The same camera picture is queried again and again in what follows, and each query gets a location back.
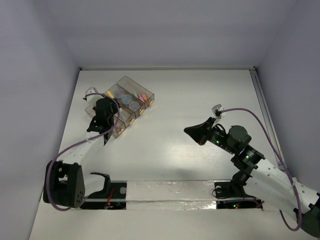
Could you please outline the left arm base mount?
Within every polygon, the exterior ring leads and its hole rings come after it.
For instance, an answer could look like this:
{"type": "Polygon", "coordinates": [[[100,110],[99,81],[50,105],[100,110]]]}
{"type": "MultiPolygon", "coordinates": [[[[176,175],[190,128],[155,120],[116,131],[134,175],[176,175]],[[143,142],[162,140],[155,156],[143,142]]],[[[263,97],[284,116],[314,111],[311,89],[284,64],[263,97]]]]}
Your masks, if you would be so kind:
{"type": "Polygon", "coordinates": [[[102,190],[86,196],[79,208],[82,210],[125,210],[128,182],[125,180],[112,181],[106,173],[91,172],[90,174],[102,177],[104,185],[102,190]]]}

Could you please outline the pink highlighter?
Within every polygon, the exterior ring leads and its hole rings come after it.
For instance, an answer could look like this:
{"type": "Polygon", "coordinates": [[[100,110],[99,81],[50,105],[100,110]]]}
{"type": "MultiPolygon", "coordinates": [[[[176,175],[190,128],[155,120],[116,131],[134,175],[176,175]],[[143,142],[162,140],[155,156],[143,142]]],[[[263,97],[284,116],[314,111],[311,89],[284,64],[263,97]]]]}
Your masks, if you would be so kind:
{"type": "Polygon", "coordinates": [[[144,93],[139,93],[138,98],[144,103],[146,103],[148,101],[148,98],[144,93]]]}

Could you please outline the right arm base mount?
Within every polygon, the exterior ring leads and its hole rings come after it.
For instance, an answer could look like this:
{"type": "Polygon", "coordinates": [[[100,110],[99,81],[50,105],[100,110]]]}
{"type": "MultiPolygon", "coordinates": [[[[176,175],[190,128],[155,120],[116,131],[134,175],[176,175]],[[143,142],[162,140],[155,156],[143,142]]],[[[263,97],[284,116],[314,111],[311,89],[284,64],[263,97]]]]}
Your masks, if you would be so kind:
{"type": "Polygon", "coordinates": [[[211,195],[217,200],[218,209],[262,209],[263,201],[245,193],[244,186],[249,176],[242,171],[235,173],[231,180],[217,181],[211,195]]]}

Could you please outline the yellow highlighter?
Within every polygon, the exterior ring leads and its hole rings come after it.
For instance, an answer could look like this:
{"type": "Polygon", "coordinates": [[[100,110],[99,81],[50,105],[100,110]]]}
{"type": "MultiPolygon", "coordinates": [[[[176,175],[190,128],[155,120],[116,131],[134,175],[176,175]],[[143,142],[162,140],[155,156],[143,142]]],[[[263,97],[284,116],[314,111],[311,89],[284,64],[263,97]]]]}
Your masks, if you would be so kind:
{"type": "Polygon", "coordinates": [[[115,98],[114,94],[113,94],[112,92],[110,92],[110,91],[106,91],[105,94],[106,94],[108,97],[112,98],[112,99],[115,98]]]}

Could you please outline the clear tape roll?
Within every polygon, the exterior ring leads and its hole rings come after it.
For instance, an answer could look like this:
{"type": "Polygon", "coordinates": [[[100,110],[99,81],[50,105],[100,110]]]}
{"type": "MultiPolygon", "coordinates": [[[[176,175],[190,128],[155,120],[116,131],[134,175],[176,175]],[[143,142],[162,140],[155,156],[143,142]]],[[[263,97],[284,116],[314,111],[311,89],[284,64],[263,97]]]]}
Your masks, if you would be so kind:
{"type": "Polygon", "coordinates": [[[121,99],[124,94],[125,92],[123,89],[117,89],[114,91],[114,96],[116,99],[121,99]]]}

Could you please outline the silver taped front board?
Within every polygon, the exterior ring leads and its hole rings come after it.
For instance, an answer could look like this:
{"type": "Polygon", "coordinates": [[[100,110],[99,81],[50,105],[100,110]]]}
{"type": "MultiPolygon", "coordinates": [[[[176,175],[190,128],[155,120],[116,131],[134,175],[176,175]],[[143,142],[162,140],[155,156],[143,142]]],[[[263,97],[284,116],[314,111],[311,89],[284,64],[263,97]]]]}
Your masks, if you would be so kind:
{"type": "Polygon", "coordinates": [[[211,180],[128,181],[127,210],[215,210],[217,200],[212,195],[211,180]]]}

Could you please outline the aluminium rail right edge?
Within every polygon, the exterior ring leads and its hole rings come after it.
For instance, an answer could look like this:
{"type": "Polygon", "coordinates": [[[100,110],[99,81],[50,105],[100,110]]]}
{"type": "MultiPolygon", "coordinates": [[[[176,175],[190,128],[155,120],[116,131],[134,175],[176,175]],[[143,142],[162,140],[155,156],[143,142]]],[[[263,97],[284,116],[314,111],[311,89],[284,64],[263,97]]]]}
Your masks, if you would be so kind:
{"type": "Polygon", "coordinates": [[[284,156],[283,156],[283,153],[282,153],[282,150],[280,147],[280,143],[279,143],[279,140],[278,140],[278,137],[277,137],[277,134],[276,134],[273,122],[272,122],[272,118],[271,118],[271,115],[270,115],[270,112],[269,112],[269,109],[267,106],[267,102],[266,102],[266,99],[265,99],[265,96],[264,96],[264,93],[262,90],[262,86],[261,86],[261,83],[259,80],[257,69],[255,67],[253,67],[249,70],[249,73],[251,76],[251,80],[252,80],[257,98],[258,98],[258,102],[259,102],[260,109],[262,112],[263,121],[265,123],[266,131],[268,132],[268,135],[270,137],[270,140],[271,140],[273,146],[277,150],[278,154],[281,156],[282,161],[285,163],[284,156]]]}

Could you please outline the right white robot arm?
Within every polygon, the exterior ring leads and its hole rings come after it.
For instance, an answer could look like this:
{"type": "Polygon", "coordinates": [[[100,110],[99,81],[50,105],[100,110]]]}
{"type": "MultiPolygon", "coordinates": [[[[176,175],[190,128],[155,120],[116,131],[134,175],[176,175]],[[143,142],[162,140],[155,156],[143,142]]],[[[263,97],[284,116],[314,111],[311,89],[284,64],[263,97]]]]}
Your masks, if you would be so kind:
{"type": "Polygon", "coordinates": [[[251,136],[239,125],[228,131],[209,117],[183,130],[200,146],[210,142],[231,154],[238,169],[230,181],[215,183],[218,199],[256,197],[291,217],[307,234],[320,236],[320,194],[296,182],[250,146],[251,136]]]}

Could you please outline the clear brown compartment organizer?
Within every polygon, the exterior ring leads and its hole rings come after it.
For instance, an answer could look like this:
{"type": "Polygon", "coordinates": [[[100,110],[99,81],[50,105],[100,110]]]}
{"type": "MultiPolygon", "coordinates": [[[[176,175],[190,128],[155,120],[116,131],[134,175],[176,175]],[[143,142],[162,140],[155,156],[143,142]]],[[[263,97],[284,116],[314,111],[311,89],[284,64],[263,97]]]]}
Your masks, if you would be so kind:
{"type": "Polygon", "coordinates": [[[155,101],[154,93],[127,76],[102,93],[90,87],[83,98],[91,117],[87,131],[102,134],[112,129],[105,140],[119,137],[155,101]]]}

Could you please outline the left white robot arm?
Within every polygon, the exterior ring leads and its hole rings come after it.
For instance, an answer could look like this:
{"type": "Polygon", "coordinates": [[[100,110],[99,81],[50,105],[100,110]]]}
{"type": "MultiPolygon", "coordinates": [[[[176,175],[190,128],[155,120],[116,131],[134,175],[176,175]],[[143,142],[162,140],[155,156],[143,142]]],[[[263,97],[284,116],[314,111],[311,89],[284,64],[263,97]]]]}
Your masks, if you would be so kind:
{"type": "Polygon", "coordinates": [[[110,140],[120,119],[119,104],[102,95],[94,106],[84,139],[62,150],[46,166],[43,201],[65,212],[82,206],[92,194],[113,194],[109,174],[88,170],[88,163],[110,140]]]}

